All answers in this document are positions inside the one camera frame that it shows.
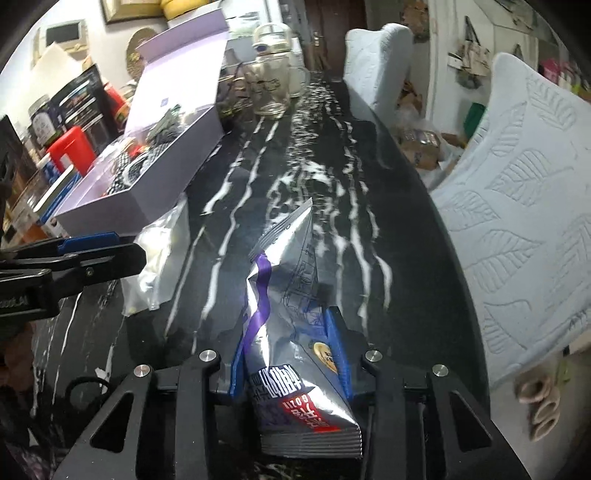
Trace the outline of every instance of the gold picture frame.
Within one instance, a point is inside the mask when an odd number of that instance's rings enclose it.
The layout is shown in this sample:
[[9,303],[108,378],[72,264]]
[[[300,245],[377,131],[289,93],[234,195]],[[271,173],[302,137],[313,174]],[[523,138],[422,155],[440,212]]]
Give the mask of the gold picture frame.
[[163,17],[160,0],[98,0],[105,24]]

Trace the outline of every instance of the black table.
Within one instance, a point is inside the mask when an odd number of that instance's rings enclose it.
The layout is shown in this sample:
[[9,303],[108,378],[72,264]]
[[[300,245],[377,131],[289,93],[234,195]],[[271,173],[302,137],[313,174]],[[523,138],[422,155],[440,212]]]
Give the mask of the black table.
[[[478,323],[445,228],[418,174],[344,83],[310,86],[279,120],[240,122],[187,196],[193,243],[173,301],[124,318],[112,282],[38,322],[30,406],[57,444],[71,446],[90,419],[66,407],[71,380],[101,375],[117,384],[139,364],[178,365],[234,326],[248,252],[310,196],[324,301],[396,361],[447,365],[488,408]],[[97,385],[82,385],[71,401],[84,409],[99,395]]]

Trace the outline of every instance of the red label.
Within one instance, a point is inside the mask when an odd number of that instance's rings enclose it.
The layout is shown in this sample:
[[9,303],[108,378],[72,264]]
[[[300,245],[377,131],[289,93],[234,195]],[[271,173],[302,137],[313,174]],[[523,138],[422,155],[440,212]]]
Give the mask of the red label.
[[283,410],[308,425],[315,432],[338,432],[338,427],[326,423],[308,395],[299,395],[281,402]]

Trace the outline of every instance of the silver foil package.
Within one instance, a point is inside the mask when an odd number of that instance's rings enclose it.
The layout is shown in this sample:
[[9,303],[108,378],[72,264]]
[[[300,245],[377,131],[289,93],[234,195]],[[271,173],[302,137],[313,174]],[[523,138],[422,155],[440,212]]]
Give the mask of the silver foil package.
[[359,425],[339,381],[316,299],[312,201],[253,249],[243,353],[264,453],[361,457]]

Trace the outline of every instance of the purple stripe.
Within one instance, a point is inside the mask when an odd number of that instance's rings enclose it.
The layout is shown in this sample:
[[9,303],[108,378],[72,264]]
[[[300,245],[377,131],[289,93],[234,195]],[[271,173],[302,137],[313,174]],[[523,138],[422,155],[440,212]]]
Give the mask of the purple stripe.
[[271,280],[271,263],[264,253],[258,255],[255,262],[259,269],[256,278],[256,290],[259,294],[259,300],[257,303],[258,308],[256,312],[252,314],[251,321],[244,334],[243,344],[245,353],[248,353],[256,334],[267,322],[269,315],[271,314],[271,304],[269,303],[269,297],[267,295],[267,288],[269,286],[269,281]]

